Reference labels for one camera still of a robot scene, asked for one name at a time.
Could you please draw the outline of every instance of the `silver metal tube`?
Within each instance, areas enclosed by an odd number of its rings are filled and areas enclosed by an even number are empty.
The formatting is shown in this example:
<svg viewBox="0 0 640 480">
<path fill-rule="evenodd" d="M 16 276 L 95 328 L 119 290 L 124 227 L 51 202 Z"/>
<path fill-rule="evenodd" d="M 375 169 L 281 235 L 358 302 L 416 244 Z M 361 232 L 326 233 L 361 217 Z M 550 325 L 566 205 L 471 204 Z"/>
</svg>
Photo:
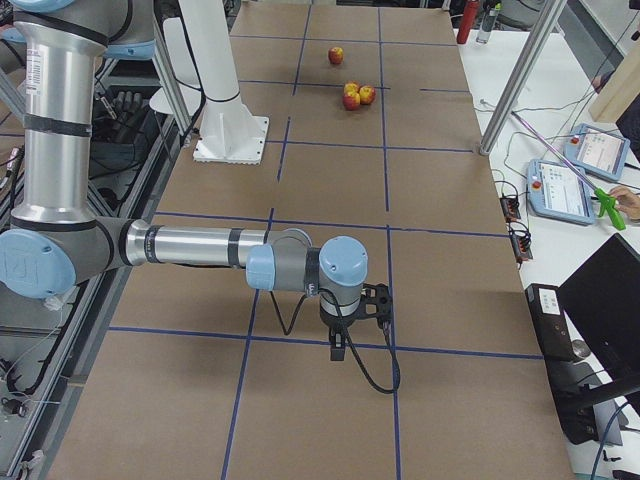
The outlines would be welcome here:
<svg viewBox="0 0 640 480">
<path fill-rule="evenodd" d="M 133 265 L 147 261 L 228 266 L 230 228 L 149 227 L 135 221 L 127 234 L 127 258 Z M 242 230 L 237 240 L 238 264 L 245 266 L 249 250 L 265 243 L 264 230 Z"/>
<path fill-rule="evenodd" d="M 16 22 L 27 38 L 27 114 L 91 125 L 94 60 L 105 47 L 69 33 Z M 14 218 L 85 223 L 90 138 L 27 130 L 24 201 Z"/>
<path fill-rule="evenodd" d="M 544 44 L 553 30 L 562 9 L 566 5 L 567 0 L 549 0 L 545 3 L 544 8 L 540 12 L 540 17 L 533 27 L 533 30 L 527 38 L 527 42 L 520 53 L 520 57 L 516 62 L 513 72 L 507 81 L 504 92 L 498 101 L 495 111 L 489 124 L 484 132 L 480 143 L 479 152 L 481 155 L 489 155 L 498 136 L 509 117 L 513 106 L 524 87 L 527 78 L 535 62 L 544 48 Z"/>
<path fill-rule="evenodd" d="M 171 61 L 169 60 L 169 52 L 167 46 L 164 43 L 164 37 L 158 26 L 158 22 L 153 18 L 153 29 L 156 37 L 156 52 L 153 56 L 153 65 L 156 67 L 160 84 L 164 88 L 164 92 L 167 96 L 167 101 L 173 112 L 173 116 L 176 119 L 178 130 L 181 135 L 187 133 L 189 124 L 191 123 L 189 117 L 189 111 L 187 105 L 184 102 L 184 97 L 176 81 L 173 68 L 171 67 Z"/>
<path fill-rule="evenodd" d="M 4 70 L 0 70 L 0 100 L 9 107 L 20 123 L 24 125 L 24 113 L 26 111 L 26 99 L 18 91 Z"/>
</svg>

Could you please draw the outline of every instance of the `brown table surface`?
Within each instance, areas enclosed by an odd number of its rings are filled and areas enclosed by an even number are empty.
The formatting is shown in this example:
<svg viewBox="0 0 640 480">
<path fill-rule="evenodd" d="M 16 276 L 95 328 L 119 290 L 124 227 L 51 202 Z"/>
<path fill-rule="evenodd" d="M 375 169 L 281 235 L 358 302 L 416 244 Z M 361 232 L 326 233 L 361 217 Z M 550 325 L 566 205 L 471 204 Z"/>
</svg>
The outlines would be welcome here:
<svg viewBox="0 0 640 480">
<path fill-rule="evenodd" d="M 249 2 L 232 46 L 262 164 L 192 145 L 155 222 L 360 239 L 394 292 L 400 391 L 329 361 L 317 301 L 284 338 L 243 272 L 142 266 L 49 478 L 573 478 L 448 14 Z M 351 79 L 373 105 L 342 108 Z M 352 336 L 388 386 L 375 323 Z"/>
</svg>

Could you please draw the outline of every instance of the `apple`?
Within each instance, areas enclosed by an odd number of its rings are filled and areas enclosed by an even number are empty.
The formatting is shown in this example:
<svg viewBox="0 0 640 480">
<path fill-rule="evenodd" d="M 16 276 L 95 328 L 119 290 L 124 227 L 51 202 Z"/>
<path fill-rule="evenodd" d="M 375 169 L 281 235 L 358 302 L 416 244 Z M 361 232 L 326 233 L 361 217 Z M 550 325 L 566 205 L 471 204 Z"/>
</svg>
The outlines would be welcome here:
<svg viewBox="0 0 640 480">
<path fill-rule="evenodd" d="M 358 93 L 360 94 L 360 103 L 362 105 L 371 105 L 376 99 L 376 89 L 371 85 L 363 85 L 358 90 Z"/>
<path fill-rule="evenodd" d="M 348 91 L 342 96 L 342 104 L 347 110 L 360 108 L 360 94 L 356 91 Z"/>
<path fill-rule="evenodd" d="M 329 49 L 329 63 L 332 65 L 340 65 L 342 60 L 344 60 L 344 50 L 342 50 L 342 47 Z"/>
<path fill-rule="evenodd" d="M 349 80 L 347 83 L 345 83 L 344 88 L 342 89 L 342 93 L 347 93 L 347 92 L 358 93 L 359 91 L 360 91 L 360 84 L 358 82 L 354 82 L 353 80 Z"/>
</svg>

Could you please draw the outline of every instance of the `green handle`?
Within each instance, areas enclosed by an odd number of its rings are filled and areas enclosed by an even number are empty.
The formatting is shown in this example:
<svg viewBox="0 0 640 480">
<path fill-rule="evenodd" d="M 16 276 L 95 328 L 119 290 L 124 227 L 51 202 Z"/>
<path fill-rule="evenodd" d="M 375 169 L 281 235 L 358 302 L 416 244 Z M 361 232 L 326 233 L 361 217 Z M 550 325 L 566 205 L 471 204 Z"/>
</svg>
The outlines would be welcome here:
<svg viewBox="0 0 640 480">
<path fill-rule="evenodd" d="M 600 201 L 600 213 L 598 217 L 602 217 L 605 212 L 609 214 L 611 223 L 618 230 L 624 230 L 627 228 L 624 224 L 624 219 L 618 210 L 616 210 L 616 199 L 611 195 L 605 193 L 601 188 L 597 188 L 595 191 L 596 198 Z"/>
</svg>

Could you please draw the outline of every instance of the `white table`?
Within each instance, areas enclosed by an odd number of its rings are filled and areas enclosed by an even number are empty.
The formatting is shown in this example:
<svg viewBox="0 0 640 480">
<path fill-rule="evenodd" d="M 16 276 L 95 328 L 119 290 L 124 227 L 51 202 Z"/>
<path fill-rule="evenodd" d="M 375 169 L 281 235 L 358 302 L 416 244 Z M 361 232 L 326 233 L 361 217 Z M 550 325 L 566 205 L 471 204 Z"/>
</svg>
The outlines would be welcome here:
<svg viewBox="0 0 640 480">
<path fill-rule="evenodd" d="M 467 44 L 459 47 L 469 88 L 477 109 L 490 109 L 490 107 L 481 104 L 482 99 L 491 105 L 496 105 L 527 35 L 527 33 L 521 32 L 495 31 L 492 33 L 489 43 L 481 45 L 475 41 L 475 32 L 472 32 Z M 552 34 L 520 94 L 516 109 L 562 107 L 581 99 L 589 86 L 590 80 L 585 76 L 564 38 L 559 34 Z M 569 133 L 574 118 L 584 103 L 582 102 L 578 106 L 572 118 L 560 131 L 560 135 Z M 563 110 L 524 111 L 521 112 L 521 115 L 540 133 L 551 137 L 558 134 L 572 110 L 573 105 Z M 480 128 L 484 131 L 491 118 L 491 113 L 477 111 L 477 117 Z M 594 123 L 587 108 L 575 123 L 581 122 L 599 126 L 605 130 L 615 128 L 615 125 L 611 124 Z M 513 134 L 522 131 L 524 128 L 515 119 L 509 119 L 489 157 L 491 167 L 503 172 L 505 179 L 513 183 L 520 193 L 525 191 L 524 179 L 505 168 L 503 161 Z M 559 146 L 563 141 L 564 139 L 558 139 L 554 144 Z M 539 141 L 524 135 L 516 135 L 513 138 L 509 152 L 509 166 L 522 173 L 526 173 L 527 164 L 532 158 L 542 158 L 543 155 L 544 158 L 553 158 L 551 154 L 546 153 L 545 147 Z M 638 165 L 631 153 L 627 163 Z M 502 176 L 499 172 L 495 172 L 495 178 L 502 179 Z M 640 187 L 640 172 L 625 168 L 620 181 Z M 613 186 L 597 179 L 595 183 L 605 191 Z M 505 187 L 505 193 L 512 193 L 509 187 Z M 520 211 L 523 214 L 524 222 L 527 223 L 524 195 L 520 198 Z M 525 288 L 534 282 L 560 285 L 617 231 L 606 215 L 602 219 L 598 219 L 595 225 L 588 227 L 544 219 L 534 215 L 528 216 L 528 222 L 532 234 L 531 250 L 534 260 L 525 262 L 520 271 L 522 285 Z M 621 233 L 636 250 L 640 251 L 640 225 L 628 223 L 626 230 Z M 579 337 L 573 326 L 570 325 L 570 329 L 572 338 Z M 592 355 L 588 362 L 597 371 L 601 367 L 593 357 Z M 603 382 L 610 381 L 606 374 L 598 376 Z M 631 408 L 626 408 L 624 413 L 630 419 L 629 426 L 640 428 L 640 418 Z M 610 472 L 613 469 L 640 472 L 640 435 L 622 432 L 622 437 L 623 447 L 607 447 L 606 450 L 610 456 L 621 456 L 623 460 L 615 463 L 601 460 L 598 468 L 599 475 L 610 477 Z M 588 442 L 576 447 L 567 442 L 567 446 L 574 471 L 590 473 L 598 444 Z"/>
</svg>

